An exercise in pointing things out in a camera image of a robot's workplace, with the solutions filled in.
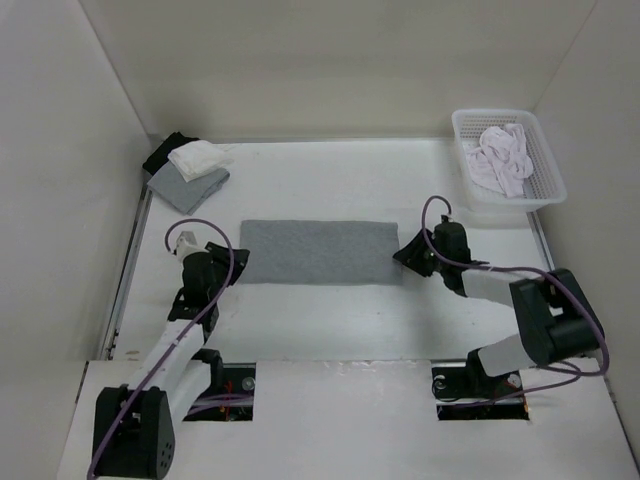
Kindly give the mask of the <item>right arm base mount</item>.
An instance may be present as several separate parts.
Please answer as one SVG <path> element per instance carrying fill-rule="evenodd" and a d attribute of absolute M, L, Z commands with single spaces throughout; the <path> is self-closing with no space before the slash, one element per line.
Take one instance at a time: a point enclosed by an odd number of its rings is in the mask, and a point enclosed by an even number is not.
<path fill-rule="evenodd" d="M 440 421 L 529 420 L 519 372 L 497 377 L 475 377 L 462 363 L 436 363 L 431 367 L 432 394 Z"/>

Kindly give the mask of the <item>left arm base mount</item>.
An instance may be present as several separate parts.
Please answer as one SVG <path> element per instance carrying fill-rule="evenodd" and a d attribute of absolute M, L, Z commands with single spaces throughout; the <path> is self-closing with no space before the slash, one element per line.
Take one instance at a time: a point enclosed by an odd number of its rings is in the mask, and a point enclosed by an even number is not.
<path fill-rule="evenodd" d="M 190 407 L 185 422 L 248 422 L 253 420 L 256 364 L 218 367 L 211 386 Z"/>

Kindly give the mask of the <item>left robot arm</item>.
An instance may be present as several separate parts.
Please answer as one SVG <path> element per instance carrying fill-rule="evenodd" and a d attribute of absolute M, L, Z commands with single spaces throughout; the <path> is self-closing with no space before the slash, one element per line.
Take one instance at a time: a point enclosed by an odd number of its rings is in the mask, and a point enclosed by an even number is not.
<path fill-rule="evenodd" d="M 219 318 L 218 297 L 242 275 L 249 251 L 200 247 L 185 232 L 173 253 L 182 286 L 160 339 L 127 382 L 103 388 L 96 399 L 90 479 L 165 478 L 183 420 L 228 412 L 250 398 L 235 391 L 220 353 L 205 346 Z"/>

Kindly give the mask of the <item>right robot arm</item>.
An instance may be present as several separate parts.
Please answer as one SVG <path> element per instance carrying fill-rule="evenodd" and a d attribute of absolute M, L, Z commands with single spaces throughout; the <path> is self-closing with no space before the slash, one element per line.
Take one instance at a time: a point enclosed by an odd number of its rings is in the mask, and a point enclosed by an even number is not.
<path fill-rule="evenodd" d="M 573 273 L 529 267 L 496 267 L 472 259 L 464 227 L 444 217 L 393 256 L 422 276 L 439 274 L 464 298 L 488 300 L 513 310 L 518 332 L 467 354 L 461 367 L 436 367 L 437 399 L 489 403 L 525 394 L 520 371 L 558 370 L 567 359 L 605 348 L 604 330 Z"/>

